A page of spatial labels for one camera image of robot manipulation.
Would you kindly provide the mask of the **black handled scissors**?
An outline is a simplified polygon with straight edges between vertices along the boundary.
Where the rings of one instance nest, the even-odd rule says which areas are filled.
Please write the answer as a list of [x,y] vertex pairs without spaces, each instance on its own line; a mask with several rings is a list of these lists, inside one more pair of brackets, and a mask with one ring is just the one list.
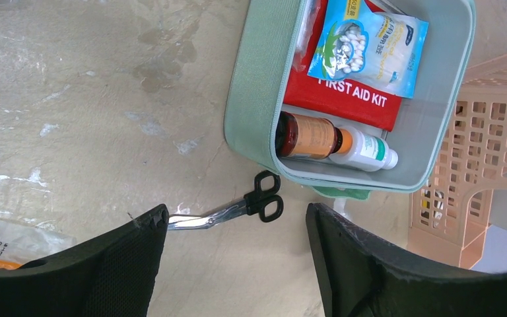
[[242,198],[202,215],[171,215],[168,230],[209,229],[244,215],[256,215],[263,223],[277,220],[284,211],[283,199],[278,195],[281,188],[280,176],[264,170],[255,176],[253,184],[253,190]]

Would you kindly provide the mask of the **white bottle green label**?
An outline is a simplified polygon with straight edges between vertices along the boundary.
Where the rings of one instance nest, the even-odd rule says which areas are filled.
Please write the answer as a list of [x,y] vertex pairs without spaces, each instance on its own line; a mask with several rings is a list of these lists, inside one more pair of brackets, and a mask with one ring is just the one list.
[[369,135],[352,126],[341,126],[342,143],[329,159],[338,165],[348,166],[365,172],[391,170],[396,167],[399,156],[385,140]]

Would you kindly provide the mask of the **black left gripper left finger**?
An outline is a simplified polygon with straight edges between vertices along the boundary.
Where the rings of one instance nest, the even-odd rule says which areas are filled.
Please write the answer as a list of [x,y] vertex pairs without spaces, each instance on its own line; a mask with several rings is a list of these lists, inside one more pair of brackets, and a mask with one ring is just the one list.
[[18,269],[0,269],[0,316],[146,316],[168,226],[165,205]]

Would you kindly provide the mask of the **red first aid pouch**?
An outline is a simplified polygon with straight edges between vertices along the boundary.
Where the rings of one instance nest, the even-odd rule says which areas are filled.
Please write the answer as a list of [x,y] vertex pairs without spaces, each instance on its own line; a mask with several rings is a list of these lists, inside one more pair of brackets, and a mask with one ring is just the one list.
[[306,56],[302,59],[302,65],[306,68],[303,71],[291,68],[284,103],[391,131],[401,108],[401,97],[354,80],[325,81],[308,75],[308,67],[323,27],[326,7],[327,1],[321,1]]

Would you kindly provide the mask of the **brown glass medicine bottle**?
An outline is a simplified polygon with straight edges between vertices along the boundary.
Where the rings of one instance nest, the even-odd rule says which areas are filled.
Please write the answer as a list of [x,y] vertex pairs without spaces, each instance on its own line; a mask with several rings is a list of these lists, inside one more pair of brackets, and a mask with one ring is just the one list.
[[275,134],[278,157],[323,160],[333,154],[346,154],[353,136],[325,118],[281,112]]

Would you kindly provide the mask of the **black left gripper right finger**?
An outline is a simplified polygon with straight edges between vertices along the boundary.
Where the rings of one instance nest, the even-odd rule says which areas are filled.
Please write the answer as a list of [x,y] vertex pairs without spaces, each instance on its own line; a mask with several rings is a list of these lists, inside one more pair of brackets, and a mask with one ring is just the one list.
[[306,227],[326,316],[507,316],[507,272],[418,256],[322,203]]

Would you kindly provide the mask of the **small white blue tube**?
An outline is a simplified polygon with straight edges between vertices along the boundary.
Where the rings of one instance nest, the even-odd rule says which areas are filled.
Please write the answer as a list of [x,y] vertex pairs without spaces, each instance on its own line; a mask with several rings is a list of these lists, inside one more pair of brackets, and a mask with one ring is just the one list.
[[314,23],[320,7],[320,0],[309,0],[306,2],[306,5],[302,11],[302,20],[300,23],[298,38],[296,40],[292,61],[292,68],[295,71],[303,71],[306,68],[302,65],[302,59],[306,56],[308,43],[310,41]]

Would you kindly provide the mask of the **blue wet wipes packet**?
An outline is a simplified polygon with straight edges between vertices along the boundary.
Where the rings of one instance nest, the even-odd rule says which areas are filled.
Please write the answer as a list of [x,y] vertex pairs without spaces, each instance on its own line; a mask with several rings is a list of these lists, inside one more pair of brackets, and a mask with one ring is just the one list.
[[329,1],[308,75],[412,98],[427,32],[427,22],[374,12],[365,1]]

